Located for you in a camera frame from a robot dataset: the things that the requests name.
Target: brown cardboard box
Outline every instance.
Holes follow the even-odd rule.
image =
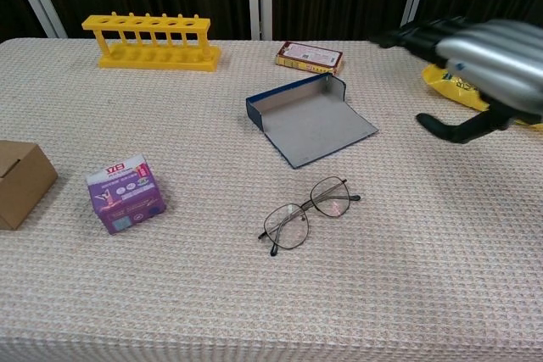
[[[56,179],[37,144],[0,140],[0,229],[19,228]]]

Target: test tube rack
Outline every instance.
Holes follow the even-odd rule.
[[[152,70],[198,70],[215,71],[221,56],[217,46],[208,43],[207,32],[211,20],[194,17],[152,17],[91,15],[83,23],[85,30],[94,33],[102,50],[98,66],[102,68],[139,68]],[[103,31],[116,31],[120,42],[108,43]],[[135,41],[127,40],[126,33],[132,32]],[[142,33],[150,35],[150,42],[142,40]],[[157,41],[157,33],[165,34],[165,42]],[[181,41],[172,40],[173,33],[181,34]],[[188,42],[187,34],[195,34],[198,43]]]

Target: label on box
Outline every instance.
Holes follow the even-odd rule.
[[[338,62],[341,53],[291,42],[283,49],[283,56],[333,67]]]
[[[88,175],[87,185],[94,212],[112,234],[165,209],[153,173],[141,154]]]

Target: beige tablecloth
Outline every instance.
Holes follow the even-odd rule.
[[[88,40],[0,46],[0,138],[37,142],[59,179],[0,231],[0,360],[543,358],[543,133],[457,146],[414,120],[473,115],[424,62],[344,51],[347,101],[380,132],[291,169],[247,96],[311,74],[280,42],[213,42],[215,73],[101,70]],[[84,176],[143,153],[165,213],[110,236]],[[329,175],[363,199],[271,258],[267,214]]]

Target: robotic hand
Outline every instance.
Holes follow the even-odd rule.
[[[467,143],[504,131],[515,119],[541,122],[543,30],[538,27],[502,19],[473,24],[457,17],[409,23],[370,40],[383,48],[404,47],[479,89],[488,110],[460,125],[417,115],[418,122],[441,139]]]

